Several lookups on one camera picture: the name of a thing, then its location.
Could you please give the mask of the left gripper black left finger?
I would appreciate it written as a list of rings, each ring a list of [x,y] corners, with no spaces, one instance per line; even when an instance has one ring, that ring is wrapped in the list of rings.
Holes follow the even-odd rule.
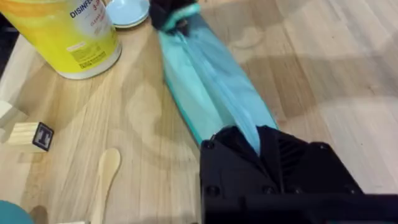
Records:
[[[223,128],[200,146],[200,185],[206,198],[277,193],[277,185],[243,134]]]

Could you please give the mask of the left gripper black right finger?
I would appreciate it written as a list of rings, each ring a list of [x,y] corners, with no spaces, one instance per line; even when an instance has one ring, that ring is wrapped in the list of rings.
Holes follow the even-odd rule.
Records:
[[[307,142],[268,126],[258,127],[260,159],[286,194],[362,194],[331,146]]]

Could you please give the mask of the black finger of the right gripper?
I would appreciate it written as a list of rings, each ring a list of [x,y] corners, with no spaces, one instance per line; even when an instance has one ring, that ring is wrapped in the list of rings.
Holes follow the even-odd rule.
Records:
[[[181,20],[177,21],[175,28],[177,31],[182,33],[184,36],[189,36],[189,34],[190,34],[190,24],[187,19],[181,19]]]
[[[196,13],[196,0],[150,0],[149,15],[157,30],[172,30],[179,21]]]

